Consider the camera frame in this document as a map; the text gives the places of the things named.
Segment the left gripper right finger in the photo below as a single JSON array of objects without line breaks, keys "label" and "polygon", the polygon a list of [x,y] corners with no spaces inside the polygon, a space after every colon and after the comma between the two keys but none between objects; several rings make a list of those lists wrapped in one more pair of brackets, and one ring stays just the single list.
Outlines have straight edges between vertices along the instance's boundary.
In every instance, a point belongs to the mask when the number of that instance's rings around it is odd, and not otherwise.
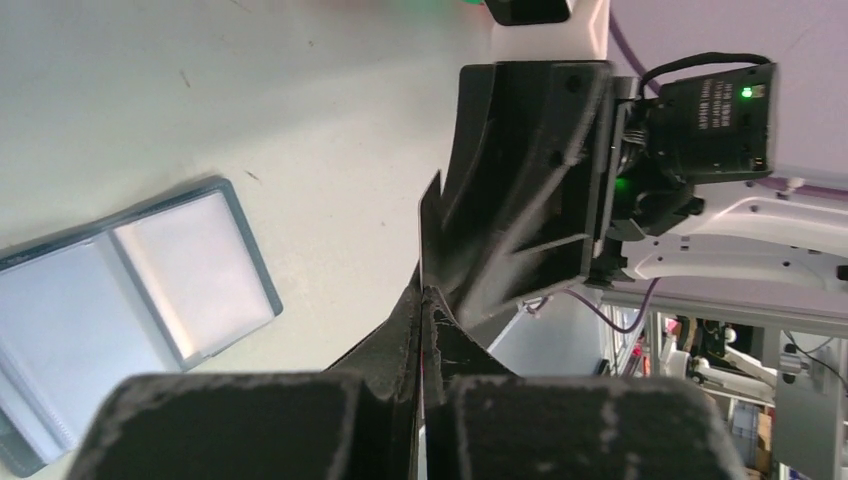
[{"label": "left gripper right finger", "polygon": [[422,298],[431,479],[743,479],[714,404],[667,377],[520,377]]}]

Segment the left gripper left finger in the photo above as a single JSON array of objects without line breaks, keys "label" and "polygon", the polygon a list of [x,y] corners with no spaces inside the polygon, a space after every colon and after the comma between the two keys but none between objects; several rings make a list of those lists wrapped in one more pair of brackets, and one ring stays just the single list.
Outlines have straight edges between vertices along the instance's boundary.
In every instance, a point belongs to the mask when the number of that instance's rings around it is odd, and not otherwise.
[{"label": "left gripper left finger", "polygon": [[100,407],[71,479],[413,479],[422,291],[320,372],[145,374]]}]

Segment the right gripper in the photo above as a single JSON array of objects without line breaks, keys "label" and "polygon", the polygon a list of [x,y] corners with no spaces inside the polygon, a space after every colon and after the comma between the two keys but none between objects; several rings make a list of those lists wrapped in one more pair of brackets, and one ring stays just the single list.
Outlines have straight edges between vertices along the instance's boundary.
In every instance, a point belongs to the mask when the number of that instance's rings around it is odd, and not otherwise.
[{"label": "right gripper", "polygon": [[639,98],[624,127],[610,225],[606,210],[613,126],[607,61],[528,62],[526,147],[498,148],[460,214],[442,224],[441,193],[422,204],[424,277],[456,320],[478,325],[517,303],[585,280],[625,279],[623,246],[659,237],[705,212],[698,185],[753,181],[775,168],[777,65],[664,84]]}]

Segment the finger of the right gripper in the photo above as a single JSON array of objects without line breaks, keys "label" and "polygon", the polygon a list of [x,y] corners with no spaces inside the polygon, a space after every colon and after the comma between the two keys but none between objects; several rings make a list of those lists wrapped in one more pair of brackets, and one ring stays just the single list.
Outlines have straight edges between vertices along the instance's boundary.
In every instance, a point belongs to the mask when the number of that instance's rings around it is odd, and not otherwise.
[{"label": "finger of the right gripper", "polygon": [[497,62],[463,67],[459,75],[456,121],[448,172],[441,197],[444,226],[460,214],[478,178],[489,176],[498,148],[526,147],[530,132],[528,62]]}]

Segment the blue leather card holder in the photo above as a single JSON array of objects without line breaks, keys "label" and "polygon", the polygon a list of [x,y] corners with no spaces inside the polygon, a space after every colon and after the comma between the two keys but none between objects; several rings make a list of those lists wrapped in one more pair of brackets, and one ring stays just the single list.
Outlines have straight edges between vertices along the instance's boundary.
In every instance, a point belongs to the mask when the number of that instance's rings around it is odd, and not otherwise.
[{"label": "blue leather card holder", "polygon": [[210,176],[1,253],[1,463],[74,450],[125,378],[185,372],[283,310],[233,184]]}]

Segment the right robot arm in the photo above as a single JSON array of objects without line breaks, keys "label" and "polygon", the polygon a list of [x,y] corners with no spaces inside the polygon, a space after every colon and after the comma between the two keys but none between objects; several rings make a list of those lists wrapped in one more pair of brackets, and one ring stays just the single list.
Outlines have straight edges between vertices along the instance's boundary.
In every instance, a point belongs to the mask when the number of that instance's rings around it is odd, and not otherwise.
[{"label": "right robot arm", "polygon": [[421,281],[463,323],[589,282],[847,289],[843,1],[487,1]]}]

